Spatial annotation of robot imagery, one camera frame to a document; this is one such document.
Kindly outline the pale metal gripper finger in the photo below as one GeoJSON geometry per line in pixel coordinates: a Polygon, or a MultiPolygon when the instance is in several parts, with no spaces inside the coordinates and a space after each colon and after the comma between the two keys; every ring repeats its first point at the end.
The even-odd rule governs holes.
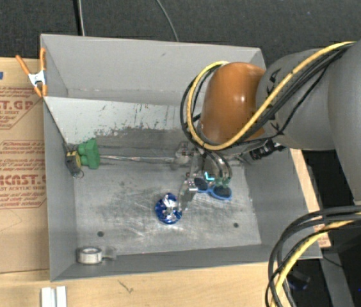
{"type": "Polygon", "coordinates": [[[198,192],[196,187],[186,189],[184,193],[184,208],[187,209],[189,204],[192,202],[195,194],[198,192]]]}
{"type": "Polygon", "coordinates": [[[188,180],[184,180],[180,186],[178,194],[179,208],[181,211],[185,211],[187,209],[190,197],[189,182],[188,180]]]}

